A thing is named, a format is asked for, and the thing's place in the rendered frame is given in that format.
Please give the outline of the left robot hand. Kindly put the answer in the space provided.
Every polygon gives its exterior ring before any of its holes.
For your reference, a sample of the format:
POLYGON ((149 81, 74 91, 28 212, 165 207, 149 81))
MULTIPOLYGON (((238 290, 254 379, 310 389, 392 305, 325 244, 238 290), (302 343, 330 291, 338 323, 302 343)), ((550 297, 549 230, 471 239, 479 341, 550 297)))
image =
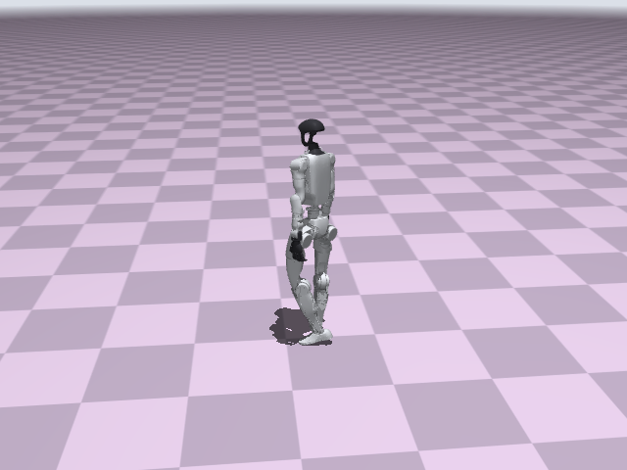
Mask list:
POLYGON ((302 253, 303 249, 300 243, 300 241, 302 241, 302 231, 298 232, 298 239, 292 238, 291 236, 291 240, 293 242, 291 243, 291 246, 290 246, 290 253, 292 254, 293 259, 297 261, 306 261, 307 259, 304 259, 304 256, 302 253))

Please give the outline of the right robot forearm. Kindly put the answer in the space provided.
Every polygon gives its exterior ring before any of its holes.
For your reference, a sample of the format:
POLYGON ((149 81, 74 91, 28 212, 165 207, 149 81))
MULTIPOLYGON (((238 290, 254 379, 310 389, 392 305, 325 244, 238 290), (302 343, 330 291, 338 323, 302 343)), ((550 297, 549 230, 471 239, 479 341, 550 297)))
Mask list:
POLYGON ((327 217, 329 216, 331 204, 332 204, 333 199, 334 199, 334 195, 335 195, 334 192, 332 194, 330 194, 329 198, 328 198, 328 202, 323 204, 323 205, 321 205, 323 216, 327 216, 327 217))

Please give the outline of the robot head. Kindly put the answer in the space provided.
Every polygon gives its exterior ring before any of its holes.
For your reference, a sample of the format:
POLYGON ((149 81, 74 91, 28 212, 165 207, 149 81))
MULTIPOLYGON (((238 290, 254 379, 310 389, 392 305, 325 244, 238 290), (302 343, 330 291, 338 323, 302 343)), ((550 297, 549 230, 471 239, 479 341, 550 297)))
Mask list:
POLYGON ((300 123, 298 127, 299 127, 299 130, 301 131, 301 139, 302 139, 303 145, 305 147, 307 146, 309 147, 309 150, 310 150, 309 154, 316 155, 316 156, 325 154, 319 149, 318 143, 313 142, 313 137, 316 135, 316 133, 320 131, 324 131, 324 125, 317 119, 307 119, 303 121, 302 123, 300 123), (308 142, 305 141, 306 133, 310 134, 310 138, 308 142))

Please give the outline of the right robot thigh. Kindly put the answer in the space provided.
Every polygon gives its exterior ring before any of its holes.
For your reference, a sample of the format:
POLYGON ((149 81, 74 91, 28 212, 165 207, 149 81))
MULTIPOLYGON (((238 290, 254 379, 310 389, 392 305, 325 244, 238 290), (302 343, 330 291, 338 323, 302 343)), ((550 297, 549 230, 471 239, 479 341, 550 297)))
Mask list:
POLYGON ((325 289, 326 287, 326 275, 327 265, 330 252, 332 251, 332 244, 330 241, 334 240, 337 235, 337 228, 332 224, 328 224, 328 234, 320 239, 313 239, 314 248, 314 276, 313 285, 318 289, 325 289))

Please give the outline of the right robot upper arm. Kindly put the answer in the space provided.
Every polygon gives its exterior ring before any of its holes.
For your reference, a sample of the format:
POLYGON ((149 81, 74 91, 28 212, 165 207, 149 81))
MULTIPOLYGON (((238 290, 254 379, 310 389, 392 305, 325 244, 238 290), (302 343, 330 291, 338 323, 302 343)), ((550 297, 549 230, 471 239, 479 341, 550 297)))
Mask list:
POLYGON ((331 188, 330 188, 330 194, 332 194, 335 190, 335 173, 334 173, 334 164, 335 164, 335 156, 334 154, 328 153, 328 155, 330 156, 330 160, 331 160, 331 188))

